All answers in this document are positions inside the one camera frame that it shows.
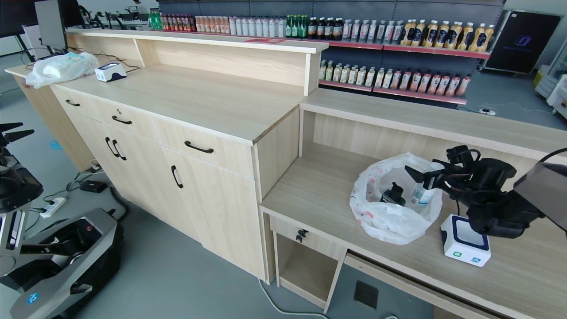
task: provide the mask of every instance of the checkout counter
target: checkout counter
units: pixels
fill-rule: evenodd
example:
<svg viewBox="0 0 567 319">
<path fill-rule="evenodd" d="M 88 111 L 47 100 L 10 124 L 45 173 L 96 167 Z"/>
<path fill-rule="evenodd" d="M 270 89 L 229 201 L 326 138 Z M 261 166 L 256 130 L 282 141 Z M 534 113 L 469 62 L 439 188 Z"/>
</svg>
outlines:
<svg viewBox="0 0 567 319">
<path fill-rule="evenodd" d="M 509 190 L 564 147 L 567 132 L 318 89 L 326 43 L 122 30 L 67 37 L 141 69 L 39 90 L 25 85 L 24 66 L 6 70 L 66 154 L 79 171 L 97 158 L 122 196 L 234 265 L 325 312 L 347 264 L 433 304 L 437 319 L 565 318 L 567 243 L 549 220 L 514 240 L 490 238 L 492 257 L 479 268 L 443 255 L 439 225 L 456 211 L 448 198 L 424 236 L 397 246 L 363 231 L 349 196 L 380 158 L 444 158 L 460 144 L 512 164 Z"/>
</svg>

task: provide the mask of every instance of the floor outlet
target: floor outlet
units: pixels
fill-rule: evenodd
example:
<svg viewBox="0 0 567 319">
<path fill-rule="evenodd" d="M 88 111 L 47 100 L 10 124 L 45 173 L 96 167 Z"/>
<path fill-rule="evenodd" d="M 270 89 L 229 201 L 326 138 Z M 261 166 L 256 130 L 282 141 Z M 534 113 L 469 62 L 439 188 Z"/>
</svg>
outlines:
<svg viewBox="0 0 567 319">
<path fill-rule="evenodd" d="M 479 113 L 481 114 L 486 114 L 486 115 L 496 115 L 496 112 L 489 110 L 487 108 L 483 108 L 482 110 L 479 110 Z"/>
<path fill-rule="evenodd" d="M 41 216 L 42 218 L 49 218 L 49 217 L 53 216 L 53 214 L 55 214 L 55 212 L 57 212 L 59 210 L 59 208 L 61 208 L 61 206 L 63 206 L 63 204 L 65 204 L 67 199 L 63 198 L 63 197 L 57 197 L 57 198 L 53 199 L 53 201 L 55 203 L 52 204 L 52 205 L 45 206 L 45 209 L 47 211 L 45 213 L 39 214 L 39 216 Z"/>
</svg>

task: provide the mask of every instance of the electrical socket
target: electrical socket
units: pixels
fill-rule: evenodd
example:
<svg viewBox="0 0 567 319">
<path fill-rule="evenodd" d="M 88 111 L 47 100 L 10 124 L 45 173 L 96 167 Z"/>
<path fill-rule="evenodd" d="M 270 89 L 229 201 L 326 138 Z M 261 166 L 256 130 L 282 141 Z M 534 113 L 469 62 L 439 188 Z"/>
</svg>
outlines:
<svg viewBox="0 0 567 319">
<path fill-rule="evenodd" d="M 54 204 L 45 206 L 45 209 L 47 210 L 45 213 L 39 214 L 42 218 L 49 218 L 53 216 L 53 214 L 55 214 L 55 212 L 57 212 L 61 206 L 65 204 L 67 199 L 65 197 L 57 197 L 54 198 L 53 201 L 55 202 Z"/>
</svg>

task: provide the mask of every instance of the plastic bag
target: plastic bag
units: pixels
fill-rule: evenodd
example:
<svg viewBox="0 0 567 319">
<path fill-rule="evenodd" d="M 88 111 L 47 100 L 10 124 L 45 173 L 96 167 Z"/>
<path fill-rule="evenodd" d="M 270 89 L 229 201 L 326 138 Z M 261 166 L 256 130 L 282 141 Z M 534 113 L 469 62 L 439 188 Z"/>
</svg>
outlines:
<svg viewBox="0 0 567 319">
<path fill-rule="evenodd" d="M 54 56 L 39 60 L 33 71 L 26 76 L 26 84 L 39 89 L 42 86 L 71 81 L 95 72 L 99 60 L 92 54 L 69 52 L 64 56 Z"/>
<path fill-rule="evenodd" d="M 405 153 L 370 165 L 360 173 L 350 196 L 350 207 L 366 233 L 392 244 L 405 245 L 425 234 L 439 217 L 442 191 L 437 189 L 425 207 L 410 203 L 410 195 L 417 183 L 404 170 L 406 165 L 419 171 L 433 171 L 433 163 Z M 402 186 L 406 207 L 380 202 L 382 192 Z"/>
</svg>

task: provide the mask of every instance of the card reader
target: card reader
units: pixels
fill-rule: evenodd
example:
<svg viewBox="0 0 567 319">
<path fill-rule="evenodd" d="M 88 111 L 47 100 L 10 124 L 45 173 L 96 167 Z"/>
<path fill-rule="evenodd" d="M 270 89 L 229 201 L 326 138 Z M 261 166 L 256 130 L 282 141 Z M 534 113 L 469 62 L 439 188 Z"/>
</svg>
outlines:
<svg viewBox="0 0 567 319">
<path fill-rule="evenodd" d="M 95 70 L 96 78 L 103 82 L 112 82 L 126 77 L 126 71 L 120 62 L 110 62 Z"/>
</svg>

